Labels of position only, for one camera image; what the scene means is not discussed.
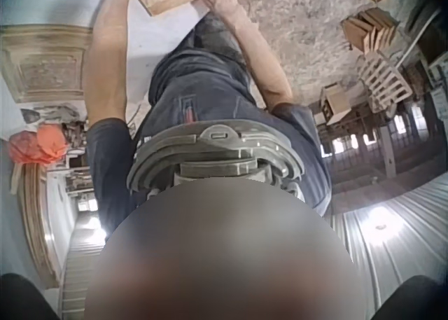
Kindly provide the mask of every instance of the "orange bag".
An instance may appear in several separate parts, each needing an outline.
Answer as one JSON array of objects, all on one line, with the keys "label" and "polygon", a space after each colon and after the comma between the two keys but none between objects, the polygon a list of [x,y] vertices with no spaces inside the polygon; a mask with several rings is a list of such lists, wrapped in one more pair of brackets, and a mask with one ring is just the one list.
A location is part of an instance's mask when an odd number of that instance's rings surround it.
[{"label": "orange bag", "polygon": [[59,125],[41,125],[37,133],[22,131],[8,142],[10,158],[17,163],[49,165],[67,153],[67,141]]}]

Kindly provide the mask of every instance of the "concrete floor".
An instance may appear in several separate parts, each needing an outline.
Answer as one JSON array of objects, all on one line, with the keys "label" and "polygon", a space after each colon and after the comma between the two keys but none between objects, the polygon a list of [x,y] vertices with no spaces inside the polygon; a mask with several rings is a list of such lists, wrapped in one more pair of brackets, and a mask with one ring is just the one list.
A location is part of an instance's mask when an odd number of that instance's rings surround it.
[{"label": "concrete floor", "polygon": [[[401,27],[418,0],[383,0],[378,5],[401,21]],[[340,22],[367,8],[371,0],[241,0],[251,18],[281,60],[298,101],[319,99],[321,88],[341,82],[352,88],[356,59],[361,52],[349,50]],[[397,36],[392,52],[407,44]]]}]

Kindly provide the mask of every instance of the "t-shirt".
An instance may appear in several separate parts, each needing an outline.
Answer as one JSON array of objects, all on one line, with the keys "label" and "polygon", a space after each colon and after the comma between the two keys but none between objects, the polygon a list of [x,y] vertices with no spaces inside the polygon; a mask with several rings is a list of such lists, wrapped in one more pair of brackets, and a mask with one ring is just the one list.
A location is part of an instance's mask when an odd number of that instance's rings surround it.
[{"label": "t-shirt", "polygon": [[200,49],[185,49],[165,58],[155,70],[148,101],[150,113],[133,141],[123,121],[110,118],[87,133],[87,155],[101,226],[111,234],[148,193],[133,193],[127,175],[138,146],[170,127],[203,120],[254,120],[285,134],[304,163],[299,181],[305,202],[324,215],[331,182],[311,111],[280,104],[267,113],[249,92],[245,68],[235,61]]}]

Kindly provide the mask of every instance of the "person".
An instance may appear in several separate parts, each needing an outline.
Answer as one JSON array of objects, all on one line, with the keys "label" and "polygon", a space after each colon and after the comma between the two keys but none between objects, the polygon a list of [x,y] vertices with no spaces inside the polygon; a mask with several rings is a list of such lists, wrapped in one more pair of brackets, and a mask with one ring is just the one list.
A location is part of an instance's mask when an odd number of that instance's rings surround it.
[{"label": "person", "polygon": [[133,140],[125,121],[129,0],[102,1],[84,82],[87,155],[108,236],[148,198],[201,178],[246,177],[294,194],[321,216],[328,208],[330,176],[311,111],[295,104],[280,62],[238,0],[203,2],[211,13],[154,71],[152,108]]}]

